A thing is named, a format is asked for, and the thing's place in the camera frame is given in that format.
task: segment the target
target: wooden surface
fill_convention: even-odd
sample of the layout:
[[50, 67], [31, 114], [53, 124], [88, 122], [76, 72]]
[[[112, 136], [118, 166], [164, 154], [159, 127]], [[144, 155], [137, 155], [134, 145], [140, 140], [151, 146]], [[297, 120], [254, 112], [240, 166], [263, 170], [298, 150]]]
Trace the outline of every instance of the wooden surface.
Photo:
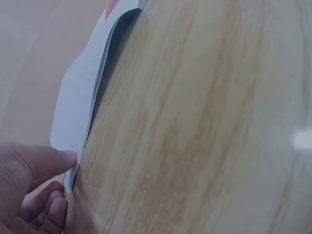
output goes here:
[[310, 0], [149, 0], [100, 106], [67, 233], [309, 234]]

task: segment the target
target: white paper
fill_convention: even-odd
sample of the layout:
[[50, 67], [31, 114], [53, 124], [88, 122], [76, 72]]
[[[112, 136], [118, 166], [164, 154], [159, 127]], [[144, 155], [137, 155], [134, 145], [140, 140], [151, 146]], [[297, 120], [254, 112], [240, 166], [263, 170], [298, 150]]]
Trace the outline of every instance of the white paper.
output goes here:
[[50, 141], [51, 146], [58, 150], [73, 150], [77, 153], [75, 168], [64, 175], [64, 187], [68, 195], [72, 192], [74, 178], [81, 163], [99, 79], [117, 21], [126, 12], [142, 8], [145, 3], [146, 0], [119, 0], [106, 20], [104, 11], [85, 49], [64, 75]]

